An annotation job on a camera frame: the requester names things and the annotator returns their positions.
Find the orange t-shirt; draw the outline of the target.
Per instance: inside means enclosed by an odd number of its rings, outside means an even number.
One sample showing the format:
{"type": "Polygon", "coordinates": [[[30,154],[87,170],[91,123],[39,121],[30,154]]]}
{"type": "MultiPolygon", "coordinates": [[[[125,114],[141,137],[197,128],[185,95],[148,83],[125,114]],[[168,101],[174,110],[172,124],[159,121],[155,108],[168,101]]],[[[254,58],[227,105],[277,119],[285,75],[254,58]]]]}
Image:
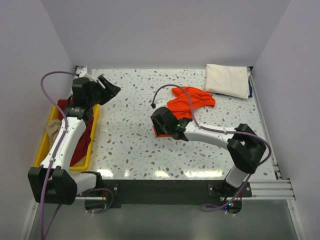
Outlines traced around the orange t-shirt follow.
{"type": "Polygon", "coordinates": [[[171,91],[175,99],[167,102],[167,108],[180,121],[181,119],[193,119],[192,110],[201,107],[214,107],[216,105],[215,99],[206,91],[184,86],[181,88],[174,87],[171,91]]]}

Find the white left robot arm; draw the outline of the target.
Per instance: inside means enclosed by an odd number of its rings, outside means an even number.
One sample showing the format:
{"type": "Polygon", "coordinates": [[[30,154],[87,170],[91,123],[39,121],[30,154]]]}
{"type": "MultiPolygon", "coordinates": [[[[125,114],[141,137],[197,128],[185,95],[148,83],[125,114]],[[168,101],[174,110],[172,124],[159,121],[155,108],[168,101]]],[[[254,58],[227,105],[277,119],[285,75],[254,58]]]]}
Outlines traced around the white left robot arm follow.
{"type": "Polygon", "coordinates": [[[72,102],[61,112],[63,120],[49,153],[38,167],[31,167],[28,180],[39,204],[71,205],[76,196],[88,192],[99,196],[104,190],[102,177],[93,171],[70,175],[70,164],[77,144],[94,115],[94,107],[113,99],[121,88],[102,75],[78,75],[72,82],[72,102]]]}

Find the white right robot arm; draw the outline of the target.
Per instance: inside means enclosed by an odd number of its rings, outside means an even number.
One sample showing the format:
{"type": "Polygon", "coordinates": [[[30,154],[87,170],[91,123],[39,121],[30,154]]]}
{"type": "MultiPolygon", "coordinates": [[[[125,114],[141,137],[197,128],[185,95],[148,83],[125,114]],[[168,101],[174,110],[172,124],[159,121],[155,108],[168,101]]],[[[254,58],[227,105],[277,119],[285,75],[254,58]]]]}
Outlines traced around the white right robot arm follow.
{"type": "Polygon", "coordinates": [[[245,179],[255,173],[267,149],[263,139],[258,137],[247,124],[238,127],[197,125],[191,118],[177,119],[167,107],[160,107],[151,115],[157,135],[167,134],[175,140],[202,142],[227,150],[233,161],[223,183],[223,192],[230,197],[240,190],[245,179]]]}

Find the dark red t-shirt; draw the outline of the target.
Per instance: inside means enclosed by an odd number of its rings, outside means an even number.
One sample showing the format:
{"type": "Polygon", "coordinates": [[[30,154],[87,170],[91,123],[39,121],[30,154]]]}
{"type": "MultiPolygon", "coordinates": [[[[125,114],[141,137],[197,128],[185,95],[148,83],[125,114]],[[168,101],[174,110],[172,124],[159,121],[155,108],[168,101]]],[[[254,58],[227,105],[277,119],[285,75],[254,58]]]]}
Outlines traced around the dark red t-shirt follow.
{"type": "MultiPolygon", "coordinates": [[[[65,111],[67,107],[67,99],[59,99],[57,101],[57,105],[61,108],[62,111],[65,111]]],[[[60,121],[62,121],[63,119],[63,116],[60,112],[58,113],[58,119],[60,121]]],[[[88,147],[92,141],[91,132],[93,127],[93,122],[94,122],[94,116],[91,117],[89,124],[86,126],[85,131],[83,132],[83,134],[81,135],[77,143],[77,146],[74,150],[74,153],[70,162],[70,167],[73,167],[83,159],[86,159],[88,147]]]]}

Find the beige t-shirt in bin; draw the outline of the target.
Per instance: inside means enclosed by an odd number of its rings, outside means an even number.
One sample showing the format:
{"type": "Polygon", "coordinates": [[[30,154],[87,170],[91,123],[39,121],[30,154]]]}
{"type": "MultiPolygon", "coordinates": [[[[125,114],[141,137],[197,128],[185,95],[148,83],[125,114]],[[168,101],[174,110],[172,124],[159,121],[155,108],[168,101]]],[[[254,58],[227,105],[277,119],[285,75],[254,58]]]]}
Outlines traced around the beige t-shirt in bin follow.
{"type": "Polygon", "coordinates": [[[49,140],[49,150],[52,148],[55,140],[57,139],[57,136],[61,128],[61,123],[61,120],[53,119],[47,124],[45,128],[49,140]]]}

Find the folded cream t-shirt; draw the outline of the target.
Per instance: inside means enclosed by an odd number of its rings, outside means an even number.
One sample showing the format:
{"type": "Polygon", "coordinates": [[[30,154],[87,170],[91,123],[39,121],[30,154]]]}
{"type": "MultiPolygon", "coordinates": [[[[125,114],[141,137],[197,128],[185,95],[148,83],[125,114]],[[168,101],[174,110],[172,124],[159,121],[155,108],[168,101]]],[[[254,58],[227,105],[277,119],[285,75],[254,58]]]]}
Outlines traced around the folded cream t-shirt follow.
{"type": "Polygon", "coordinates": [[[250,95],[248,68],[207,64],[205,90],[210,93],[248,99],[250,95]]]}

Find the yellow plastic bin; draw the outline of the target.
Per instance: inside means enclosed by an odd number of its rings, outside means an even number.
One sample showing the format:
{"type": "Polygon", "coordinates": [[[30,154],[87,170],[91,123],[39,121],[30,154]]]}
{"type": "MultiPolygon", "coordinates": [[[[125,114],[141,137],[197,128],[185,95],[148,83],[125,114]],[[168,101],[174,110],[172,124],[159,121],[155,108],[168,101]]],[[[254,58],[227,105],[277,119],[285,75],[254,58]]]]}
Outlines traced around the yellow plastic bin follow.
{"type": "MultiPolygon", "coordinates": [[[[87,155],[86,158],[82,159],[80,162],[78,162],[76,165],[74,166],[70,166],[69,169],[71,171],[85,171],[88,169],[90,161],[91,161],[91,151],[92,151],[92,146],[93,146],[93,142],[94,142],[94,137],[95,137],[95,133],[96,133],[96,127],[97,127],[97,122],[98,122],[98,118],[99,118],[99,112],[100,112],[100,106],[96,105],[93,108],[93,116],[94,116],[94,120],[93,120],[93,125],[92,125],[92,129],[91,129],[91,142],[88,146],[87,149],[87,155]]],[[[50,117],[48,119],[48,123],[54,119],[58,119],[59,116],[59,111],[58,109],[54,106],[51,110],[50,113],[50,117]]],[[[47,156],[47,154],[49,153],[50,149],[49,149],[49,138],[48,138],[48,134],[45,130],[37,156],[35,158],[34,161],[34,166],[35,167],[39,167],[41,162],[45,159],[45,157],[47,156]]]]}

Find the folded blue t-shirt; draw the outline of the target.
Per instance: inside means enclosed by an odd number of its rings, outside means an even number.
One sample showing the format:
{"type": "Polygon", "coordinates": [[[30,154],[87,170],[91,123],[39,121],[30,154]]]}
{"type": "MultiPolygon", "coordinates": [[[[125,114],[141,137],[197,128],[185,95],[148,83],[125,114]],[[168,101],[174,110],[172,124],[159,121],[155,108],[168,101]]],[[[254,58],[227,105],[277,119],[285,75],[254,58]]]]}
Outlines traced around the folded blue t-shirt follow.
{"type": "MultiPolygon", "coordinates": [[[[252,98],[253,97],[253,87],[252,87],[252,84],[251,84],[251,81],[250,81],[250,78],[248,79],[248,89],[249,89],[249,95],[248,95],[248,98],[252,98]]],[[[225,94],[222,94],[222,93],[215,93],[216,95],[219,95],[219,96],[227,96],[225,94]]]]}

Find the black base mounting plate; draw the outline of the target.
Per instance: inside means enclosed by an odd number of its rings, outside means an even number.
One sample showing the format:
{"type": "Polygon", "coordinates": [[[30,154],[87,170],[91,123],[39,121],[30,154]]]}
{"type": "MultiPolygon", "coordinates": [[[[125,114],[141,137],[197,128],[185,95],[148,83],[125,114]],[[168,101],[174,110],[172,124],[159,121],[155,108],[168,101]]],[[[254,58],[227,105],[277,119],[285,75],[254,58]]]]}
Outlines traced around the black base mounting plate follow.
{"type": "Polygon", "coordinates": [[[122,205],[202,205],[221,206],[228,199],[251,197],[249,183],[235,188],[224,180],[103,180],[96,190],[88,190],[79,198],[89,208],[100,208],[112,203],[122,205]]]}

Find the aluminium frame rail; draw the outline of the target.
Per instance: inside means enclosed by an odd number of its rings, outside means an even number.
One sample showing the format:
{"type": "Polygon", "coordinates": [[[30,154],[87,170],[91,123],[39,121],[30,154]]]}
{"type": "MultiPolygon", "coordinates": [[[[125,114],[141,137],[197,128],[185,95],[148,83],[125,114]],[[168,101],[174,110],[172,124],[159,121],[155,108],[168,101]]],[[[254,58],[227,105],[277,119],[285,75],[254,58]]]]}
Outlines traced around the aluminium frame rail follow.
{"type": "Polygon", "coordinates": [[[249,81],[252,87],[252,95],[256,103],[257,112],[260,118],[260,123],[263,131],[263,138],[267,141],[269,146],[266,149],[265,156],[268,157],[268,160],[263,163],[259,169],[271,166],[272,170],[270,175],[273,179],[261,179],[261,180],[250,180],[252,187],[252,197],[258,200],[286,200],[294,201],[296,196],[293,191],[293,187],[290,179],[284,179],[282,177],[279,164],[275,157],[273,146],[271,143],[270,135],[268,132],[267,124],[265,117],[262,111],[261,103],[258,97],[256,86],[254,83],[253,77],[253,67],[248,68],[249,81]]]}

